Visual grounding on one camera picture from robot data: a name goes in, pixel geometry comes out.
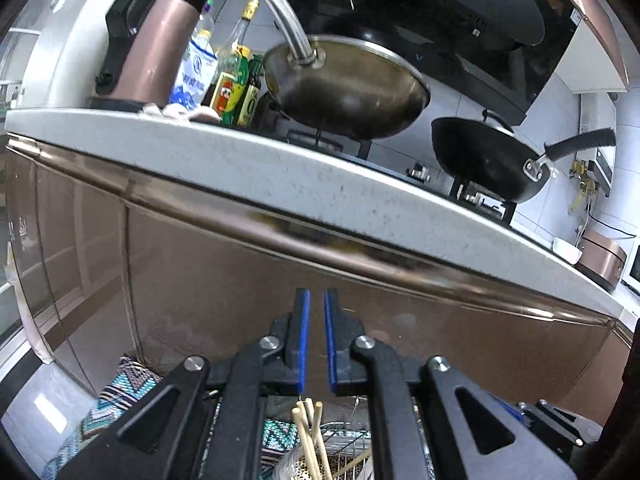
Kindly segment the dark soy sauce bottle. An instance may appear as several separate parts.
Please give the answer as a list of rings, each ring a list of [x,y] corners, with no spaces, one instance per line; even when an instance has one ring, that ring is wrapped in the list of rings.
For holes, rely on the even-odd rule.
[[[248,63],[248,79],[241,100],[241,106],[235,116],[235,125],[248,127],[252,122],[258,101],[258,94],[262,88],[262,63],[264,57],[255,54]]]

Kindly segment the white bowl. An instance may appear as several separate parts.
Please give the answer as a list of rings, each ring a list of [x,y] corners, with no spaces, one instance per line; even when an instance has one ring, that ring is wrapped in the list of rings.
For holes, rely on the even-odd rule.
[[[551,243],[552,252],[560,259],[574,266],[582,258],[582,250],[562,238],[555,237]]]

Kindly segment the garlic cloves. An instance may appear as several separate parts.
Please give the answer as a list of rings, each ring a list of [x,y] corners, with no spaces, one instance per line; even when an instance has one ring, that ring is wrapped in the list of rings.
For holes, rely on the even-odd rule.
[[[200,122],[201,124],[220,125],[220,116],[208,106],[198,106],[193,110],[188,110],[182,104],[171,103],[163,108],[158,107],[156,104],[145,104],[140,115],[166,118],[174,120],[175,122]]]

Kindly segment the white box appliance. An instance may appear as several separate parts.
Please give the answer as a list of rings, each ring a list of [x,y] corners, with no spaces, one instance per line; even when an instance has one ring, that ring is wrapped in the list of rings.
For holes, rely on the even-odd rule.
[[[77,108],[93,95],[115,0],[50,0],[22,80],[19,108]]]

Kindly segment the blue white salt bag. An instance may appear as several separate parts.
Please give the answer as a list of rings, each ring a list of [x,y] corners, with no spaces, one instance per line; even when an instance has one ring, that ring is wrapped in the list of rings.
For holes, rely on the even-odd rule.
[[[170,104],[180,104],[187,110],[201,105],[218,65],[211,39],[212,32],[207,29],[190,38],[169,95]]]

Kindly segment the brown cabinets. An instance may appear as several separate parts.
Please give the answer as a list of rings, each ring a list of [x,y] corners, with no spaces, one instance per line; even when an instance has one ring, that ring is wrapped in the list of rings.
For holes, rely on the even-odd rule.
[[[345,318],[511,402],[603,422],[622,388],[631,332],[577,300],[16,136],[1,174],[28,336],[91,393],[122,356],[163,375],[273,335],[299,391],[340,408]]]
[[[577,25],[555,73],[574,94],[627,92],[629,78],[613,24],[598,0],[570,0]]]

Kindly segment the brown lower cabinets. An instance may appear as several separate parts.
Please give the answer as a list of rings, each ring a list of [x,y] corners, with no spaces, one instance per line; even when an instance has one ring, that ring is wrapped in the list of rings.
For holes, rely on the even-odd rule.
[[[163,375],[273,335],[299,391],[340,408],[345,318],[511,402],[603,422],[622,388],[631,332],[577,300],[16,136],[1,174],[28,336],[91,393],[122,356]]]

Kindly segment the green yellow sauce bottle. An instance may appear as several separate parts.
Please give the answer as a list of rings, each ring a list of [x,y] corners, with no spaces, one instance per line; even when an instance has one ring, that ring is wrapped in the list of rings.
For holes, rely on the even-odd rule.
[[[236,46],[220,60],[217,73],[205,93],[203,104],[211,108],[224,125],[232,125],[235,107],[248,81],[249,57],[249,47]]]

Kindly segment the white plastic bag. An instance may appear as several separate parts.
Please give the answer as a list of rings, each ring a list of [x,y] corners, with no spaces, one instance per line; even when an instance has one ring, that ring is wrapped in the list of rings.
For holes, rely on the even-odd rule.
[[[54,356],[47,341],[40,333],[40,329],[32,315],[32,311],[29,309],[24,289],[22,287],[20,277],[18,276],[11,243],[8,243],[8,250],[6,252],[8,255],[6,256],[4,272],[6,272],[6,280],[14,290],[17,310],[20,315],[23,330],[25,331],[25,337],[30,348],[32,348],[32,351],[36,356],[38,356],[38,359],[40,359],[43,364],[49,365],[54,362]]]

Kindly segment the black range hood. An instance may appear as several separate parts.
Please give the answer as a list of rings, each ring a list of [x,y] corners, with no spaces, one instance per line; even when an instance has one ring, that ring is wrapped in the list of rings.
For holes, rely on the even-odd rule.
[[[311,35],[363,39],[524,122],[573,39],[573,0],[288,0]]]

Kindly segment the black wok with lid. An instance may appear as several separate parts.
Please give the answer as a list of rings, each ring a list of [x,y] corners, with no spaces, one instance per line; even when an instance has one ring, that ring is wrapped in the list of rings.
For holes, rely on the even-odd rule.
[[[439,117],[432,121],[433,150],[442,170],[516,204],[530,200],[546,185],[552,162],[615,144],[614,130],[601,128],[548,144],[538,153],[518,140],[509,124],[491,110],[484,110],[481,120]]]

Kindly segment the black gas stove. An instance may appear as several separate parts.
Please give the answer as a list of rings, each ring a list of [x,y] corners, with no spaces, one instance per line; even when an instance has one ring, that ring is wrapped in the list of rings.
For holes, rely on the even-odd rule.
[[[253,132],[258,136],[344,159],[346,162],[353,162],[387,177],[422,188],[518,232],[544,249],[552,248],[550,238],[541,237],[526,226],[520,214],[516,212],[516,203],[506,202],[474,182],[450,177],[444,170],[419,159],[371,141],[359,142],[346,136],[309,130],[299,124],[292,124],[287,119],[276,122],[273,126],[262,126]]]

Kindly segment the brown upper cabinets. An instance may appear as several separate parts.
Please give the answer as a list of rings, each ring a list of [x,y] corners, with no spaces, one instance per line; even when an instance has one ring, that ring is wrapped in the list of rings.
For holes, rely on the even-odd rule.
[[[598,0],[570,0],[577,25],[555,73],[574,94],[627,92],[629,78],[613,24]]]

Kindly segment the white microwave oven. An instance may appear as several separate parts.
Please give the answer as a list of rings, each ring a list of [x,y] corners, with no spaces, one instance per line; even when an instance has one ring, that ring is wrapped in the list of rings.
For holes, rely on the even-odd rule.
[[[634,247],[631,249],[629,259],[625,266],[623,284],[637,296],[640,295],[640,244],[638,238],[634,240]]]

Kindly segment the rose gold rice cooker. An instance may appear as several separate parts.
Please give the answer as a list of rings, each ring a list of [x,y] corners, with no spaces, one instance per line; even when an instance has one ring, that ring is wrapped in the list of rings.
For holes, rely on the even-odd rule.
[[[582,252],[575,268],[607,292],[620,284],[627,260],[626,252],[612,238],[587,228],[578,243]]]

